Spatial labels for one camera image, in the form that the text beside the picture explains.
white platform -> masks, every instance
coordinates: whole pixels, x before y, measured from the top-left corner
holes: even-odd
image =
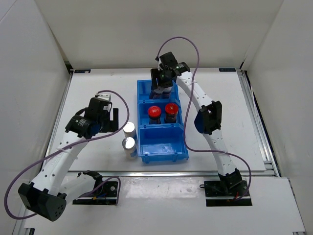
[[[63,112],[57,128],[52,151],[59,144],[65,126],[80,109],[87,107],[90,98],[99,90],[114,90],[121,94],[130,108],[130,121],[137,125],[136,81],[151,79],[150,69],[99,69],[91,73],[75,73],[69,87]],[[256,139],[242,87],[236,72],[219,72],[218,69],[199,69],[196,80],[204,91],[223,105],[222,131],[229,152],[242,156],[253,171],[264,171],[265,166]],[[183,119],[188,104],[188,96],[179,90]],[[120,125],[124,123],[126,109],[118,97],[112,95],[113,107],[119,108]],[[208,149],[203,136],[193,124],[195,108],[191,108],[188,117],[187,142],[196,149]],[[188,161],[177,163],[161,162],[144,164],[141,159],[127,160],[121,146],[122,132],[100,141],[91,142],[79,154],[71,171],[217,171],[213,155],[189,151]],[[246,171],[246,166],[238,159],[234,162],[239,170]]]
[[[304,227],[287,179],[253,177],[250,207],[206,207],[201,177],[122,178],[118,206],[68,205],[26,220],[35,235],[292,235]]]

blue plastic container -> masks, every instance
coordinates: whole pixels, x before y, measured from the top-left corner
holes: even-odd
[[[137,81],[138,156],[145,163],[188,159],[183,143],[183,122],[178,87],[173,83],[169,98],[149,99],[151,80]],[[170,103],[179,106],[176,123],[165,123],[165,106]],[[161,124],[149,124],[148,109],[156,105],[161,108]]]

gray wall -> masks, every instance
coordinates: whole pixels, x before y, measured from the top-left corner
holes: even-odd
[[[313,1],[285,0],[248,75],[283,176],[313,234]]]
[[[76,69],[155,66],[173,36],[193,40],[201,66],[248,65],[283,0],[36,0]],[[164,48],[196,64],[191,45]]]
[[[21,170],[43,157],[67,80],[62,58],[35,2],[0,1],[1,234],[11,234],[16,223],[4,211],[5,190]],[[35,172],[24,174],[9,194],[15,215],[22,204],[17,188]]]

silver lid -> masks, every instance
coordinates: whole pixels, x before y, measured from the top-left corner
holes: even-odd
[[[135,140],[132,137],[127,137],[122,141],[123,148],[131,149],[135,146]]]
[[[135,124],[132,122],[127,122],[127,124],[123,127],[123,131],[126,133],[131,133],[135,129]]]

